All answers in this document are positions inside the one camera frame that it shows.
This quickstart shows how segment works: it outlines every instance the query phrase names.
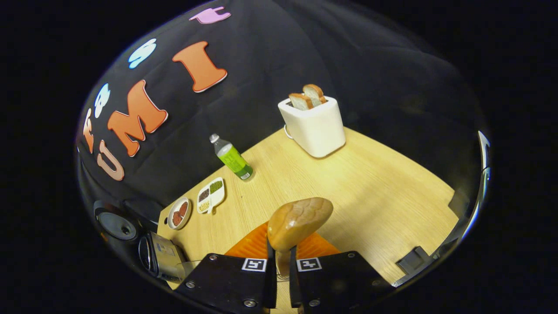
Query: wooden table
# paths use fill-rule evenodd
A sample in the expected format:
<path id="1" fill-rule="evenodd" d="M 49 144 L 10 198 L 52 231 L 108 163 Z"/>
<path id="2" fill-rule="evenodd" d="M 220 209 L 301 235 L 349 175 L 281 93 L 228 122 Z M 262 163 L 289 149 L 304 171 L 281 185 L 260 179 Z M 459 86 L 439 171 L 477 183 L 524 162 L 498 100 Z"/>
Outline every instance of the wooden table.
<path id="1" fill-rule="evenodd" d="M 432 254 L 457 223 L 448 207 L 454 191 L 370 137 L 348 128 L 345 135 L 345 146 L 317 159 L 278 130 L 242 154 L 254 168 L 249 182 L 223 166 L 183 195 L 194 206 L 186 226 L 172 230 L 164 224 L 170 204 L 161 211 L 157 233 L 181 247 L 190 260 L 201 260 L 207 253 L 224 254 L 280 205 L 324 197 L 334 209 L 318 233 L 341 252 L 358 251 L 385 280 L 395 282 L 404 276 L 396 261 L 419 245 Z M 199 214 L 198 192 L 216 177 L 224 179 L 225 200 L 213 213 Z M 277 285 L 274 312 L 296 313 L 288 282 Z"/>

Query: bread roll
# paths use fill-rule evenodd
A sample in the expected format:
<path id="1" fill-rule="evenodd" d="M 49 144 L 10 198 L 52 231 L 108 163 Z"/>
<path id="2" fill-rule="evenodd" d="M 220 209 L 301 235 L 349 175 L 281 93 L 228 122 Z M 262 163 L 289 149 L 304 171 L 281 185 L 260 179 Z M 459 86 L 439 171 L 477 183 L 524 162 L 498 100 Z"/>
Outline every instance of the bread roll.
<path id="1" fill-rule="evenodd" d="M 276 210 L 267 225 L 271 246 L 289 251 L 321 227 L 333 212 L 333 204 L 321 197 L 287 203 Z"/>

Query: small white bowl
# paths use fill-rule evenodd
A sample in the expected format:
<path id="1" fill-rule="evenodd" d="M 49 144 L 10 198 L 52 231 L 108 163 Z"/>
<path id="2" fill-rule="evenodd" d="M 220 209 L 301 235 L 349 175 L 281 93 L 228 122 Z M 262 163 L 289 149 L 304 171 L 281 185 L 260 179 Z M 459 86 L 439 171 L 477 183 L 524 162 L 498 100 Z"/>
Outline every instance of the small white bowl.
<path id="1" fill-rule="evenodd" d="M 174 215 L 175 212 L 180 210 L 180 207 L 184 203 L 187 203 L 186 213 L 184 214 L 184 217 L 182 218 L 182 220 L 180 221 L 178 226 L 175 226 L 175 224 L 172 222 L 172 215 Z M 192 206 L 190 205 L 190 200 L 186 197 L 181 197 L 181 198 L 176 200 L 174 205 L 172 205 L 171 210 L 169 211 L 169 216 L 167 218 L 167 225 L 171 229 L 178 230 L 178 229 L 184 227 L 184 225 L 188 222 L 188 219 L 190 218 L 191 214 L 192 214 Z"/>

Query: plastic bottle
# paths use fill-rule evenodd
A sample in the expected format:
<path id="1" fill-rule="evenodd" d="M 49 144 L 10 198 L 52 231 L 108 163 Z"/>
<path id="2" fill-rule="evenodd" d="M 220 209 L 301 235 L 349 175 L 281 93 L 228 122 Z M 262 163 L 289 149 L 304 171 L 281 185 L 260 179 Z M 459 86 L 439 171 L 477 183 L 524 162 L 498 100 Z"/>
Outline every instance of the plastic bottle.
<path id="1" fill-rule="evenodd" d="M 211 141 L 215 147 L 215 154 L 217 154 L 217 157 L 219 157 L 219 159 L 241 180 L 246 180 L 252 176 L 254 169 L 242 158 L 233 144 L 221 139 L 217 134 L 212 134 L 209 137 L 209 141 Z"/>

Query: bread slice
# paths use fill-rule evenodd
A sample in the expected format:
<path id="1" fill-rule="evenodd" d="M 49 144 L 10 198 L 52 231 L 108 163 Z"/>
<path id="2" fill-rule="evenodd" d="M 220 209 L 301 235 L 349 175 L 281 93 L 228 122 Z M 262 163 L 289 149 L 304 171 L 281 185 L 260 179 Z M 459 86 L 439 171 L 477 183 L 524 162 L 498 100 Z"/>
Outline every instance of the bread slice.
<path id="1" fill-rule="evenodd" d="M 292 93 L 289 94 L 288 97 L 291 100 L 292 106 L 297 108 L 298 110 L 308 110 L 314 107 L 312 105 L 312 99 L 310 99 L 310 97 L 306 95 Z"/>
<path id="2" fill-rule="evenodd" d="M 304 85 L 302 91 L 304 92 L 304 95 L 312 99 L 312 105 L 314 107 L 317 107 L 327 101 L 324 97 L 324 92 L 322 92 L 321 88 L 319 88 L 317 85 L 314 84 Z"/>

